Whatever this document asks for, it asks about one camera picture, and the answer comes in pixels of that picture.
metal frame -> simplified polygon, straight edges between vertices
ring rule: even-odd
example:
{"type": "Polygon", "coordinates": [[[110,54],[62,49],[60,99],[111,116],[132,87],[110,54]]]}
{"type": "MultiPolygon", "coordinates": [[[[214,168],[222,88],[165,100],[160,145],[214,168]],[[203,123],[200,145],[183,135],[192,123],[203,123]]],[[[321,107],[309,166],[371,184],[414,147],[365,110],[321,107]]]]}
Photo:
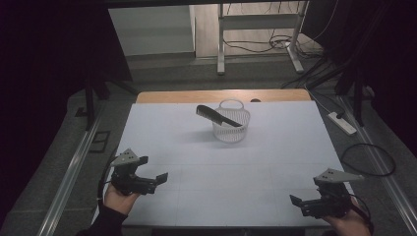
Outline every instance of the metal frame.
{"type": "Polygon", "coordinates": [[[225,30],[266,30],[266,29],[294,29],[291,42],[287,42],[286,49],[297,73],[304,73],[303,66],[296,52],[296,43],[308,2],[302,3],[301,10],[297,14],[273,14],[273,15],[248,15],[248,16],[224,16],[223,4],[218,4],[218,52],[217,73],[221,76],[224,68],[224,39],[225,30]]]}
{"type": "Polygon", "coordinates": [[[97,130],[97,127],[101,120],[101,115],[104,110],[104,104],[98,105],[95,120],[92,123],[90,129],[86,131],[80,141],[76,152],[74,153],[73,159],[68,166],[67,172],[56,192],[55,198],[46,214],[43,222],[40,226],[39,231],[36,235],[47,236],[53,235],[56,226],[58,225],[59,219],[61,218],[64,207],[70,197],[71,191],[73,190],[74,184],[80,173],[81,167],[83,166],[86,155],[89,151],[89,146],[97,130]]]}
{"type": "MultiPolygon", "coordinates": [[[[347,115],[349,121],[358,131],[358,138],[364,143],[373,144],[373,141],[366,128],[361,127],[352,114],[352,107],[350,106],[348,98],[346,96],[338,96],[337,99],[345,108],[345,114],[347,115]]],[[[389,168],[383,159],[383,153],[381,153],[378,149],[370,147],[366,147],[366,151],[370,157],[371,163],[374,165],[377,171],[380,173],[389,172],[389,168]]],[[[417,236],[417,213],[413,205],[408,200],[408,197],[405,195],[404,191],[401,189],[398,182],[396,182],[392,175],[382,178],[381,181],[386,187],[387,192],[389,193],[393,203],[396,205],[398,212],[402,216],[402,219],[407,225],[411,235],[417,236]]]]}

black sleeve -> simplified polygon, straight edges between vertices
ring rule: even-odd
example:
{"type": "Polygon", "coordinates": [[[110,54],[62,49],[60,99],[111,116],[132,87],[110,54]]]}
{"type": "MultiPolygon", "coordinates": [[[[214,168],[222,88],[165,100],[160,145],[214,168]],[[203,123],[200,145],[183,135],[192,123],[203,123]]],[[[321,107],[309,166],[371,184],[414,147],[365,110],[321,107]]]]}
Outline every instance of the black sleeve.
{"type": "Polygon", "coordinates": [[[77,236],[121,236],[122,223],[127,217],[127,215],[107,206],[101,206],[91,227],[78,232],[77,236]]]}

white tabletop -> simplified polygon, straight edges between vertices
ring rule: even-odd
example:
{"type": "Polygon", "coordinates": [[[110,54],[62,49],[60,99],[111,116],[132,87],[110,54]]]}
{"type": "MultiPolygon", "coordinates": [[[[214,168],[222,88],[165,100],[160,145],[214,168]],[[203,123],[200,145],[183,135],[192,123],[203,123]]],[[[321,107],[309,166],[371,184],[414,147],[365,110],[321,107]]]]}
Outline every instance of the white tabletop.
{"type": "Polygon", "coordinates": [[[313,177],[329,167],[343,170],[314,101],[245,103],[251,120],[237,144],[217,140],[197,105],[132,106],[118,153],[131,148],[149,156],[140,177],[169,176],[154,195],[139,197],[124,224],[326,225],[304,217],[289,198],[318,199],[313,177]]]}

clear plastic basket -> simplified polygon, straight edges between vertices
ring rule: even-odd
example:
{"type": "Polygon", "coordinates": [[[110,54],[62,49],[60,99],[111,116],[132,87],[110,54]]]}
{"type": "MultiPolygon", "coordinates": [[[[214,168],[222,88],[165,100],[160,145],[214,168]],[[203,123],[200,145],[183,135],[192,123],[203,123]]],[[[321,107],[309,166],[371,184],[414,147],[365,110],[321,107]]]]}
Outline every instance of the clear plastic basket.
{"type": "Polygon", "coordinates": [[[236,121],[237,123],[242,125],[241,127],[233,127],[223,122],[220,126],[213,122],[212,127],[213,127],[213,132],[214,132],[215,137],[225,143],[230,143],[230,144],[237,143],[243,140],[243,138],[245,138],[246,133],[248,131],[249,120],[251,119],[251,114],[249,113],[249,111],[245,110],[245,106],[243,105],[243,102],[234,98],[225,99],[220,102],[220,104],[218,105],[218,108],[216,108],[215,110],[221,115],[233,121],[236,121]],[[242,107],[237,108],[237,109],[236,108],[224,108],[221,106],[221,104],[223,104],[223,102],[226,102],[226,101],[239,102],[242,105],[242,107]]]}

aluminum rail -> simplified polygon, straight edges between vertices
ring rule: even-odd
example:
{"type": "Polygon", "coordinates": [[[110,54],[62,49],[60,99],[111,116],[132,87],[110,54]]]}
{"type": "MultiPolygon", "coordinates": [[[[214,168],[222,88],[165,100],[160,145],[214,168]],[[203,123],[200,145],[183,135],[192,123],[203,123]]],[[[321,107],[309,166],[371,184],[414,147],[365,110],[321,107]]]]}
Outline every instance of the aluminum rail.
{"type": "Polygon", "coordinates": [[[101,102],[97,106],[96,118],[89,128],[89,131],[84,133],[82,140],[80,141],[77,150],[73,155],[73,159],[71,160],[61,185],[56,192],[55,198],[49,207],[48,213],[43,219],[43,223],[37,232],[38,236],[51,236],[55,232],[56,226],[58,225],[59,219],[61,218],[62,212],[64,211],[65,204],[70,197],[71,191],[73,190],[74,184],[77,180],[77,176],[80,173],[80,169],[83,166],[84,160],[89,151],[91,141],[100,123],[104,107],[104,102],[101,102]]]}
{"type": "MultiPolygon", "coordinates": [[[[349,101],[347,100],[347,97],[338,96],[337,99],[340,101],[342,106],[344,106],[346,110],[345,114],[347,115],[350,123],[353,124],[353,126],[355,126],[361,142],[373,144],[373,141],[370,135],[368,134],[366,128],[360,127],[359,124],[356,122],[351,112],[352,107],[349,101]]],[[[383,154],[379,150],[371,147],[366,147],[366,151],[370,156],[371,163],[374,165],[377,171],[379,171],[380,173],[389,172],[389,168],[387,164],[384,162],[384,159],[382,158],[383,154]]],[[[411,235],[417,236],[417,213],[413,205],[408,200],[408,197],[405,195],[404,191],[401,189],[401,187],[398,185],[398,182],[396,182],[395,178],[392,175],[381,178],[381,180],[384,186],[386,187],[387,192],[389,193],[392,201],[397,207],[402,219],[407,225],[411,235]]]]}

